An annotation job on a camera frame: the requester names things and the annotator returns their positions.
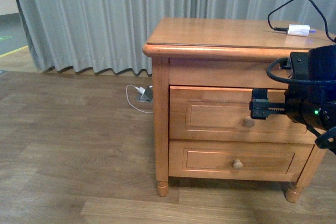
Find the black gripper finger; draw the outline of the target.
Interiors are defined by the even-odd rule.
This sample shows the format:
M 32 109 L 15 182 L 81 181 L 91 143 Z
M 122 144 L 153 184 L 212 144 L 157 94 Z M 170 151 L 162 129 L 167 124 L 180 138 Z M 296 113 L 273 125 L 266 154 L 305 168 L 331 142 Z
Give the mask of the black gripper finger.
M 252 101 L 267 101 L 268 100 L 268 89 L 265 88 L 254 88 L 251 94 Z

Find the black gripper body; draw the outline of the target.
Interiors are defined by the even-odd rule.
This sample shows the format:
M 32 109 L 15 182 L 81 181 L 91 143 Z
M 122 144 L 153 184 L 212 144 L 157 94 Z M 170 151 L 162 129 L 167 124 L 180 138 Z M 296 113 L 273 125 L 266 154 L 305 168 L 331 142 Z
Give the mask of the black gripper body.
M 265 120 L 272 114 L 284 114 L 295 123 L 301 123 L 322 130 L 335 127 L 335 101 L 321 98 L 314 100 L 307 91 L 285 91 L 283 103 L 250 101 L 252 119 Z

